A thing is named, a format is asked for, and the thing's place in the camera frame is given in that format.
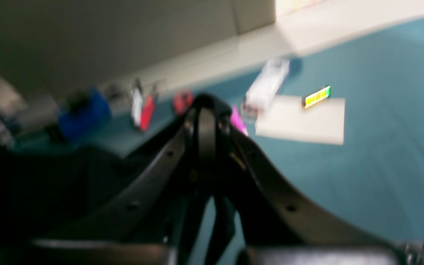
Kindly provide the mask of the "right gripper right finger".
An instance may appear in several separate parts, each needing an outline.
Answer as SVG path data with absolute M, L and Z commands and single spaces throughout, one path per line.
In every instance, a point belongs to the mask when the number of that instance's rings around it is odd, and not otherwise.
M 231 174 L 223 187 L 240 215 L 246 245 L 394 249 L 392 243 L 338 218 L 301 193 L 228 116 L 218 119 L 217 131 Z

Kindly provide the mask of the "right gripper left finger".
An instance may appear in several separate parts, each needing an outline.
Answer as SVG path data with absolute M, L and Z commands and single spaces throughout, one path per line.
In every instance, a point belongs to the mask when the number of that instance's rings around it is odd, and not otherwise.
M 197 110 L 188 111 L 175 135 L 160 149 L 143 173 L 118 196 L 93 214 L 52 235 L 34 239 L 32 246 L 49 251 L 123 247 L 121 240 L 143 221 L 166 189 L 183 158 L 186 141 L 195 130 L 197 116 Z

